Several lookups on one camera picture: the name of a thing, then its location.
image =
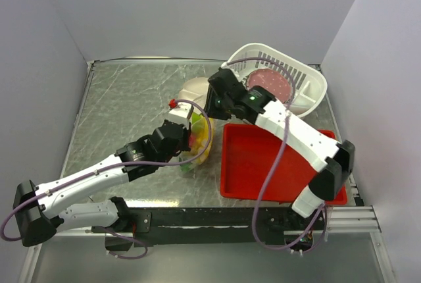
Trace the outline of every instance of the white basket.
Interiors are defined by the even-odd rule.
[[[328,83],[319,71],[300,63],[295,59],[277,51],[265,44],[251,43],[238,49],[228,62],[247,57],[262,57],[271,59],[280,63],[293,77],[296,85],[295,97],[291,104],[291,112],[299,118],[311,113],[322,101],[328,89]],[[239,80],[244,84],[247,83],[247,77],[259,68],[270,68],[275,71],[280,71],[280,68],[273,64],[264,61],[243,61],[241,63],[232,64],[229,66],[231,70],[237,75]]]

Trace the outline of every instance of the gray marble surface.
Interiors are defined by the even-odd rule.
[[[119,147],[150,134],[168,112],[168,102],[183,83],[210,76],[219,67],[208,63],[98,63],[70,146],[64,176],[98,163]],[[326,99],[305,118],[317,129],[333,130]],[[254,201],[227,199],[220,195],[220,159],[225,122],[216,122],[212,151],[195,170],[182,173],[179,167],[160,168],[156,173],[129,184],[115,186],[91,196],[104,201],[123,197],[131,207],[251,207]],[[266,206],[278,206],[264,202]]]

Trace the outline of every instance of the wire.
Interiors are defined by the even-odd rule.
[[[61,184],[60,186],[57,186],[55,188],[52,188],[52,189],[48,190],[45,193],[41,193],[41,194],[38,194],[38,195],[36,195],[34,197],[31,197],[30,199],[27,199],[26,201],[24,201],[21,204],[19,204],[18,206],[16,206],[12,210],[12,212],[1,223],[1,226],[0,226],[0,238],[3,239],[3,240],[5,240],[5,241],[7,241],[7,242],[16,242],[18,240],[21,240],[22,239],[21,237],[8,237],[5,234],[5,228],[6,228],[7,223],[10,221],[10,219],[17,212],[19,212],[21,209],[23,209],[24,207],[28,206],[29,204],[31,204],[31,203],[39,200],[39,199],[42,199],[43,197],[46,197],[46,196],[48,196],[48,195],[50,195],[50,194],[52,194],[54,192],[57,192],[57,191],[59,191],[59,190],[61,190],[63,188],[66,188],[66,187],[71,186],[71,185],[73,185],[75,183],[78,183],[79,181],[82,181],[82,180],[84,180],[86,178],[89,178],[91,176],[94,176],[94,175],[96,175],[98,173],[102,173],[102,172],[108,171],[110,169],[118,168],[118,167],[129,167],[129,166],[139,166],[139,165],[153,165],[153,166],[159,166],[159,167],[179,166],[179,165],[184,165],[186,163],[190,163],[190,162],[196,160],[197,158],[199,158],[207,150],[207,148],[208,148],[208,146],[209,146],[209,144],[211,143],[211,140],[212,140],[212,131],[211,131],[211,127],[212,126],[211,126],[211,121],[209,120],[209,117],[208,117],[207,113],[205,112],[205,110],[200,105],[198,105],[196,102],[192,102],[192,101],[185,100],[185,99],[177,99],[177,100],[175,100],[175,102],[176,103],[189,103],[189,104],[193,105],[195,108],[197,108],[202,113],[202,115],[204,116],[204,118],[206,120],[206,123],[208,125],[209,135],[208,135],[208,139],[206,141],[205,147],[196,156],[194,156],[194,157],[192,157],[190,159],[184,160],[184,161],[178,161],[178,162],[173,162],[173,163],[163,163],[163,162],[155,162],[155,161],[126,161],[126,162],[123,162],[123,163],[117,163],[117,164],[109,165],[109,166],[106,166],[106,167],[103,167],[103,168],[98,168],[97,169],[97,172],[89,172],[87,174],[84,174],[82,176],[79,176],[79,177],[77,177],[77,178],[75,178],[75,179],[73,179],[71,181],[68,181],[68,182],[65,182],[65,183]],[[116,237],[119,237],[119,238],[122,238],[122,239],[127,239],[128,241],[134,242],[132,238],[119,235],[117,233],[112,232],[112,230],[109,230],[107,228],[103,228],[103,229],[105,231],[107,231],[108,233],[115,235]],[[141,255],[141,257],[143,257],[146,254],[146,252],[147,252],[147,247],[143,243],[141,243],[139,241],[136,241],[136,243],[139,243],[139,244],[141,244],[141,245],[143,245],[145,247],[145,253],[143,253]],[[134,259],[139,259],[140,258],[140,256],[138,256],[138,257],[123,257],[121,255],[120,256],[117,255],[117,257],[120,258],[120,259],[133,259],[133,258]]]
[[[285,105],[287,111],[289,111],[292,101],[295,97],[295,81],[292,77],[292,75],[280,64],[277,63],[276,61],[273,61],[272,59],[267,59],[267,58],[260,58],[260,57],[249,57],[249,58],[243,58],[243,59],[237,59],[235,61],[230,61],[227,63],[228,66],[232,65],[232,64],[237,64],[237,63],[242,63],[244,61],[264,61],[267,63],[270,63],[276,67],[278,67],[280,70],[282,70],[284,72],[284,74],[287,76],[287,78],[289,79],[289,81],[291,82],[291,97],[290,99],[287,101],[287,104]],[[301,238],[303,238],[307,232],[309,232],[309,230],[312,228],[313,224],[316,222],[316,219],[318,217],[318,215],[320,214],[324,204],[321,204],[321,206],[319,206],[319,208],[317,209],[316,214],[314,214],[312,220],[310,221],[309,225],[306,227],[306,229],[304,230],[304,232],[298,236],[298,238],[296,240],[294,240],[293,242],[290,242],[287,245],[266,245],[264,242],[262,242],[259,238],[259,235],[257,234],[257,229],[256,229],[256,222],[257,222],[257,216],[259,214],[259,207],[260,204],[262,202],[262,198],[264,193],[266,192],[266,189],[275,173],[276,168],[278,167],[282,156],[284,155],[285,149],[287,147],[287,139],[288,139],[288,133],[289,133],[289,118],[291,116],[291,113],[286,113],[286,117],[285,117],[285,130],[284,130],[284,138],[282,140],[282,144],[281,147],[279,148],[278,154],[276,155],[276,158],[274,160],[274,163],[272,165],[272,167],[269,170],[268,175],[266,176],[266,178],[264,179],[263,185],[260,188],[260,192],[259,192],[259,196],[257,197],[256,200],[256,205],[255,208],[253,209],[253,216],[251,219],[251,231],[253,233],[253,237],[255,238],[256,242],[258,242],[261,246],[265,247],[266,249],[270,249],[270,250],[285,250],[285,249],[289,249],[291,248],[293,245],[295,245],[296,243],[298,243],[300,241]]]

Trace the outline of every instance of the white wall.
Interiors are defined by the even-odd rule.
[[[354,0],[52,0],[87,60],[227,59],[267,43],[321,63]]]
[[[17,185],[56,179],[80,102],[86,63],[49,0],[0,0],[0,219]],[[18,231],[14,219],[7,234]],[[26,255],[0,240],[2,282]]]
[[[356,0],[322,69],[400,282],[421,281],[420,0]]]

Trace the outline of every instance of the yellow object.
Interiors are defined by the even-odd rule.
[[[209,152],[211,151],[213,136],[214,136],[214,121],[210,119],[210,126],[211,126],[211,141],[205,152],[196,160],[182,165],[182,171],[187,172],[191,169],[195,168],[198,165],[201,165],[205,162],[207,157],[209,156]],[[187,160],[199,154],[206,145],[206,141],[208,140],[209,136],[209,128],[205,118],[202,115],[198,115],[193,113],[192,116],[192,125],[191,125],[191,139],[190,139],[190,151],[184,151],[180,155],[180,160]]]

